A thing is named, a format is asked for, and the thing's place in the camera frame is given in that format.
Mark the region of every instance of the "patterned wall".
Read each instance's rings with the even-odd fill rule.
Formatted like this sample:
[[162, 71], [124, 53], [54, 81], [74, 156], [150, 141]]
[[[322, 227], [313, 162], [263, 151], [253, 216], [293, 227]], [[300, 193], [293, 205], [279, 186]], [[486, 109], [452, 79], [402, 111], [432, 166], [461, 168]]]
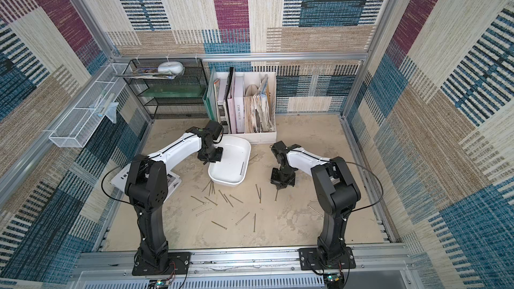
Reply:
[[[116, 101], [116, 124], [103, 119], [83, 149], [52, 147], [3, 206], [2, 288], [64, 287], [80, 253], [93, 249], [113, 203], [100, 181], [133, 158], [148, 125], [127, 88]], [[119, 192], [104, 187], [112, 196]]]
[[[384, 0], [85, 0], [121, 54], [367, 50]], [[359, 64], [211, 63], [277, 70], [277, 112], [339, 112]]]
[[[106, 60], [69, 0], [0, 0], [0, 176]], [[83, 149], [52, 147], [0, 209], [0, 287], [64, 287], [92, 249], [112, 206], [99, 178], [147, 126], [126, 90], [117, 101], [117, 124]]]
[[399, 0], [348, 120], [427, 288], [514, 286], [514, 0]]
[[106, 60], [69, 0], [0, 0], [0, 176]]

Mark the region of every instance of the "aluminum rail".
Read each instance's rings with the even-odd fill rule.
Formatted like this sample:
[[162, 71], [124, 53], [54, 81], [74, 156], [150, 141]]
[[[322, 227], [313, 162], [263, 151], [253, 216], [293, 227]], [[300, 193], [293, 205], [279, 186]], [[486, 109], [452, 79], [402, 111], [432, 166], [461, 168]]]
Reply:
[[233, 53], [233, 54], [159, 54], [113, 56], [115, 62], [128, 63], [143, 58], [200, 58], [207, 62], [221, 61], [279, 61], [279, 60], [365, 60], [366, 51], [313, 53]]
[[[350, 244], [357, 268], [350, 272], [415, 270], [403, 243]], [[247, 276], [306, 273], [302, 271], [298, 249], [316, 246], [254, 247], [225, 249], [170, 250], [191, 252], [188, 279], [215, 276]], [[83, 253], [71, 281], [129, 280], [143, 277], [132, 276], [135, 251]], [[159, 279], [162, 276], [147, 276]]]

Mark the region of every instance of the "papers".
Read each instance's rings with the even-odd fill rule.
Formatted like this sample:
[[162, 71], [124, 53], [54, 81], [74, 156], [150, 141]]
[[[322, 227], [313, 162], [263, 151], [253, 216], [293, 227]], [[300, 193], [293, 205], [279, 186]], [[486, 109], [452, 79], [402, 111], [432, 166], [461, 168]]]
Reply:
[[271, 115], [271, 94], [268, 77], [260, 83], [260, 87], [249, 85], [245, 93], [245, 133], [274, 132], [274, 117]]

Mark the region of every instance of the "white plastic tray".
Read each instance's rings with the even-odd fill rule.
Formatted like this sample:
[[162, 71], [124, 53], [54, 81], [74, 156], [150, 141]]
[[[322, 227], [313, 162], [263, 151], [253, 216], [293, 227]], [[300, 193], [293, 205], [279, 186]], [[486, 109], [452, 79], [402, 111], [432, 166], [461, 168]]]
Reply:
[[223, 147], [222, 160], [209, 164], [209, 177], [214, 183], [237, 186], [246, 176], [251, 145], [244, 138], [224, 135], [218, 147]]

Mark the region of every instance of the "black cable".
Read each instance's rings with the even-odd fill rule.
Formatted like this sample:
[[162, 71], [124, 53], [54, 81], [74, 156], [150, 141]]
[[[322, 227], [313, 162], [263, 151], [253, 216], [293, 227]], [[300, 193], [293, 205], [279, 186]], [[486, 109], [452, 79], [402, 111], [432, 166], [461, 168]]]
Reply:
[[182, 286], [184, 286], [184, 284], [186, 283], [186, 279], [188, 278], [188, 274], [186, 273], [186, 276], [184, 277], [184, 281], [182, 282], [182, 284], [180, 285], [180, 287], [178, 287], [178, 289], [182, 288]]
[[344, 286], [346, 286], [346, 284], [348, 283], [349, 277], [350, 277], [350, 264], [348, 264], [348, 274], [346, 275], [346, 279], [344, 280], [343, 289], [344, 289]]
[[310, 154], [307, 154], [307, 153], [305, 153], [305, 152], [302, 152], [302, 151], [298, 151], [298, 150], [290, 150], [290, 151], [298, 152], [298, 153], [303, 153], [303, 154], [305, 154], [305, 155], [306, 155], [306, 156], [308, 156], [308, 157], [312, 157], [312, 158], [315, 158], [315, 159], [320, 160], [320, 161], [325, 161], [325, 162], [330, 162], [330, 163], [347, 163], [347, 164], [353, 164], [353, 165], [356, 165], [356, 166], [358, 166], [358, 167], [360, 167], [360, 168], [362, 168], [362, 169], [364, 169], [364, 170], [368, 171], [368, 172], [369, 172], [373, 177], [375, 177], [375, 179], [377, 180], [378, 184], [380, 185], [380, 191], [381, 191], [380, 198], [379, 198], [376, 202], [371, 203], [370, 205], [367, 205], [367, 206], [363, 206], [362, 208], [354, 209], [354, 210], [352, 210], [352, 212], [355, 212], [355, 211], [358, 211], [358, 210], [367, 209], [367, 208], [369, 208], [369, 207], [372, 207], [372, 206], [374, 206], [374, 205], [378, 204], [380, 201], [382, 201], [382, 199], [383, 199], [383, 197], [384, 197], [384, 187], [383, 187], [383, 185], [382, 185], [382, 182], [381, 182], [381, 181], [380, 181], [380, 179], [375, 175], [375, 173], [373, 173], [370, 169], [368, 169], [368, 168], [364, 167], [363, 165], [361, 165], [361, 164], [357, 164], [357, 163], [355, 163], [355, 162], [348, 162], [348, 161], [332, 161], [331, 159], [329, 159], [328, 161], [326, 161], [326, 160], [324, 160], [323, 158], [314, 157], [314, 156], [312, 156], [312, 155], [310, 155]]
[[[186, 264], [185, 264], [182, 260], [180, 260], [180, 259], [178, 259], [178, 258], [177, 258], [177, 260], [178, 260], [178, 261], [180, 261], [180, 262], [182, 262], [182, 264], [184, 265], [184, 267], [186, 266]], [[184, 281], [182, 282], [182, 284], [180, 285], [180, 287], [178, 287], [178, 289], [181, 289], [181, 288], [182, 288], [182, 286], [184, 286], [184, 284], [186, 283], [186, 279], [187, 279], [187, 278], [188, 278], [188, 273], [186, 272], [186, 276], [184, 277]]]
[[321, 267], [321, 273], [318, 273], [316, 270], [314, 270], [314, 268], [312, 268], [311, 266], [311, 262], [309, 261], [309, 258], [307, 258], [307, 264], [309, 265], [309, 268], [311, 268], [311, 270], [317, 274], [318, 276], [324, 276], [325, 275], [325, 269], [323, 269], [323, 267]]
[[117, 198], [115, 198], [115, 197], [112, 197], [112, 196], [108, 195], [108, 194], [107, 194], [107, 192], [105, 191], [105, 189], [103, 188], [103, 182], [105, 181], [105, 178], [106, 178], [106, 177], [107, 177], [107, 176], [108, 176], [112, 171], [116, 170], [116, 169], [117, 169], [117, 168], [119, 168], [119, 167], [125, 166], [125, 165], [127, 165], [127, 164], [132, 164], [132, 163], [136, 163], [136, 162], [141, 162], [141, 161], [143, 161], [143, 160], [145, 160], [145, 159], [151, 159], [151, 158], [154, 158], [154, 157], [158, 157], [159, 155], [162, 155], [164, 152], [168, 151], [169, 149], [171, 149], [171, 148], [172, 148], [172, 147], [174, 147], [175, 145], [179, 144], [180, 142], [182, 142], [182, 141], [184, 141], [184, 140], [186, 140], [186, 139], [188, 139], [188, 138], [190, 138], [190, 137], [192, 137], [192, 136], [197, 136], [197, 135], [196, 135], [196, 134], [193, 134], [193, 135], [188, 136], [187, 138], [181, 139], [181, 140], [180, 140], [180, 141], [178, 141], [177, 143], [175, 143], [175, 144], [171, 145], [171, 146], [170, 146], [169, 148], [167, 148], [166, 150], [162, 151], [160, 154], [157, 154], [157, 155], [155, 155], [155, 156], [153, 156], [153, 157], [148, 157], [148, 158], [138, 159], [138, 160], [136, 160], [136, 161], [132, 161], [132, 162], [123, 163], [123, 164], [120, 164], [120, 165], [116, 166], [114, 169], [112, 169], [112, 170], [108, 171], [108, 172], [105, 174], [105, 176], [103, 177], [102, 182], [100, 183], [100, 186], [101, 186], [101, 188], [102, 188], [103, 193], [104, 193], [107, 197], [109, 197], [110, 199], [113, 199], [114, 201], [123, 202], [123, 203], [127, 203], [127, 204], [132, 205], [130, 202], [126, 202], [126, 201], [123, 201], [123, 200], [119, 200], [119, 199], [117, 199]]

